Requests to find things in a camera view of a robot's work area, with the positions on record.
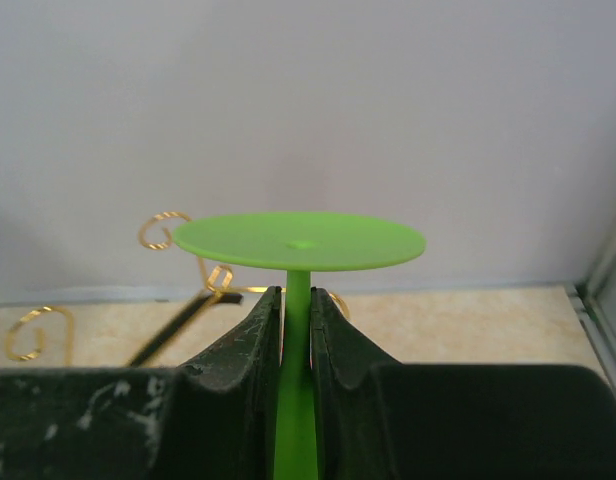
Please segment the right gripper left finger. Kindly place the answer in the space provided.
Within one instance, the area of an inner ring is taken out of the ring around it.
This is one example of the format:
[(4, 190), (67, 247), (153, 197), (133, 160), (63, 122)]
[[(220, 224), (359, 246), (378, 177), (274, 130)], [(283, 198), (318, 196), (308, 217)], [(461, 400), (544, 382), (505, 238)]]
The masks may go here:
[(0, 369), (0, 479), (269, 479), (281, 291), (168, 368)]

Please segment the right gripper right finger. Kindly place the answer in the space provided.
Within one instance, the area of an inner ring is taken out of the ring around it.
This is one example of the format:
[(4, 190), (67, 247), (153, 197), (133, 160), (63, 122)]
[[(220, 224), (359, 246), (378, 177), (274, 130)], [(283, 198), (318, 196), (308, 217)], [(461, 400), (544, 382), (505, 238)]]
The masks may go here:
[(616, 400), (560, 364), (402, 363), (311, 293), (322, 479), (616, 479)]

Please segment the gold wine glass rack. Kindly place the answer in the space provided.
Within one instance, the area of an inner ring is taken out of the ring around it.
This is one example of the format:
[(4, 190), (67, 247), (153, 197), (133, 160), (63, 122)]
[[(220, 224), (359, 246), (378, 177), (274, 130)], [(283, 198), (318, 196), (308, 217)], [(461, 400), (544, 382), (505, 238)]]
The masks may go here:
[(140, 356), (164, 361), (165, 350), (148, 354), (150, 341), (172, 317), (191, 306), (191, 319), (210, 295), (210, 270), (177, 285), (168, 262), (142, 267), (133, 243), (146, 258), (163, 257), (169, 236), (187, 221), (165, 212), (135, 228), (116, 211), (37, 213), (10, 218), (0, 212), (0, 301), (32, 311), (8, 317), (0, 327), (9, 366), (121, 365)]

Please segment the green wine glass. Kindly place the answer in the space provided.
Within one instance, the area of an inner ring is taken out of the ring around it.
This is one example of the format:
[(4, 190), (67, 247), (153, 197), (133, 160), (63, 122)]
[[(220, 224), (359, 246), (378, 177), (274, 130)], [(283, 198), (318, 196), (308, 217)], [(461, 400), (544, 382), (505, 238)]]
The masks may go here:
[(173, 240), (204, 259), (285, 272), (273, 476), (317, 478), (311, 275), (404, 264), (425, 251), (424, 236), (409, 226), (367, 215), (268, 212), (194, 220), (177, 227)]

